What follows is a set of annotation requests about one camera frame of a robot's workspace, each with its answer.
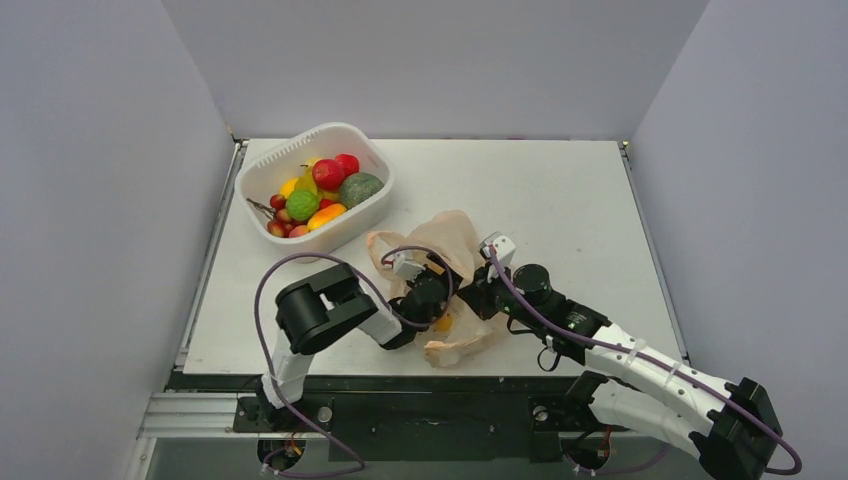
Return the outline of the pink orange fake peach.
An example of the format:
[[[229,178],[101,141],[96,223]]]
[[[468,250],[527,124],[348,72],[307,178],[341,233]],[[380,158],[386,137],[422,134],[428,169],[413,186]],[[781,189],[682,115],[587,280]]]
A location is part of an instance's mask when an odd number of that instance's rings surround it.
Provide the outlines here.
[[[297,238],[297,237],[307,235],[309,232],[310,232],[310,229],[308,228],[307,225],[298,225],[298,226],[294,227],[288,233],[288,237],[289,238]]]

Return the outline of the green orange fake mango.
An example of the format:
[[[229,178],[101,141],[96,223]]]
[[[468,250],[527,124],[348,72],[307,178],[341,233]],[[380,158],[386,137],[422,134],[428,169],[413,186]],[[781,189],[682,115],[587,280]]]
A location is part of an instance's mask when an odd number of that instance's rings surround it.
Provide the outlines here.
[[[344,205],[332,203],[313,214],[307,222],[307,228],[309,231],[315,231],[346,212],[347,208]]]

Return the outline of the translucent orange plastic bag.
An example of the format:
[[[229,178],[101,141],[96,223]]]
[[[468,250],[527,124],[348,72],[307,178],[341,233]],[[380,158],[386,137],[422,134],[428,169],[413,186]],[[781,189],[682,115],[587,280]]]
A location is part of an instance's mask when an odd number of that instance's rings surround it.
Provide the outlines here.
[[[365,245],[375,267],[379,267],[380,259],[395,247],[428,247],[445,258],[451,267],[458,269],[460,286],[465,287],[470,284],[473,270],[483,265],[483,258],[476,251],[480,241],[481,237],[465,212],[451,210],[436,214],[407,235],[371,231],[366,235]],[[450,301],[447,313],[454,316],[454,327],[450,332],[436,332],[432,325],[417,334],[414,340],[415,345],[423,349],[424,359],[434,368],[458,369],[507,336],[507,316],[503,313],[483,321],[459,297]]]

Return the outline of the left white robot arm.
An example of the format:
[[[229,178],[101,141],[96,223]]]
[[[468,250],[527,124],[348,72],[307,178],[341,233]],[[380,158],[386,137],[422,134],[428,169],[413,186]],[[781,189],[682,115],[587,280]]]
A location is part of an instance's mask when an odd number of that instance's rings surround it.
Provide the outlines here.
[[[358,329],[385,350],[411,343],[448,313],[462,277],[435,251],[397,247],[380,258],[408,287],[390,300],[378,289],[369,295],[361,284],[373,282],[350,264],[336,264],[283,288],[275,297],[279,328],[268,371],[257,396],[259,416],[272,429],[291,427],[314,356]]]

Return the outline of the yellow fake pear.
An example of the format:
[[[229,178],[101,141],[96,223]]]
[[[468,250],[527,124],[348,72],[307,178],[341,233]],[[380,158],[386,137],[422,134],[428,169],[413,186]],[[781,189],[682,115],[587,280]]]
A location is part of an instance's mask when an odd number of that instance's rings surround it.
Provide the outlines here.
[[[319,162],[320,160],[321,160],[321,157],[312,157],[312,158],[308,159],[304,164],[302,164],[301,167],[304,170],[312,170],[314,168],[314,165],[317,162]]]

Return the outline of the green bumpy custard apple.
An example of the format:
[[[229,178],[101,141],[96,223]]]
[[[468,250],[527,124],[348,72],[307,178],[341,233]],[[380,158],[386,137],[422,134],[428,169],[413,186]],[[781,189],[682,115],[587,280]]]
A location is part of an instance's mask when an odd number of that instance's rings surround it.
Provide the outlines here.
[[[286,210],[293,220],[308,221],[320,207],[320,199],[308,190],[294,190],[286,199]]]

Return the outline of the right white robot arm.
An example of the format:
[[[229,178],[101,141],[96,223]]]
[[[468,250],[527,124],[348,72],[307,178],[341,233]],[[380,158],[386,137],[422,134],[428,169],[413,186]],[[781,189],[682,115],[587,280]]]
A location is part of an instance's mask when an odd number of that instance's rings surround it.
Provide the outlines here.
[[[486,264],[459,297],[482,319],[522,324],[546,349],[586,367],[564,400],[578,427],[622,426],[692,455],[714,479],[759,479],[783,431],[767,390],[700,372],[647,346],[552,288],[548,271]]]

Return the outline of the small red fake fruit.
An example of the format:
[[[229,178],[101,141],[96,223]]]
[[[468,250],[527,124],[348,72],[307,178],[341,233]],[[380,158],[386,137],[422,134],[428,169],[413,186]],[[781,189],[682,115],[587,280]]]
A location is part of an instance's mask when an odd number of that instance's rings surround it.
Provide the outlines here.
[[[312,167],[312,178],[319,189],[336,192],[346,179],[346,172],[336,160],[321,159]]]

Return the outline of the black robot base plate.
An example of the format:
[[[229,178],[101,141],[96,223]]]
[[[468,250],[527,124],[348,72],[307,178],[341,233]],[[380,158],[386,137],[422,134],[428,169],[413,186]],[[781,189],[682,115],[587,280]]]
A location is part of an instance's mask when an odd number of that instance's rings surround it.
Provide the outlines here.
[[[321,436],[307,421],[366,461],[557,462],[571,438],[599,431],[587,410],[566,398],[571,377],[310,376],[295,406],[273,413],[258,398],[259,378],[171,374],[168,393],[233,394],[228,433],[256,434],[258,451],[284,438]]]

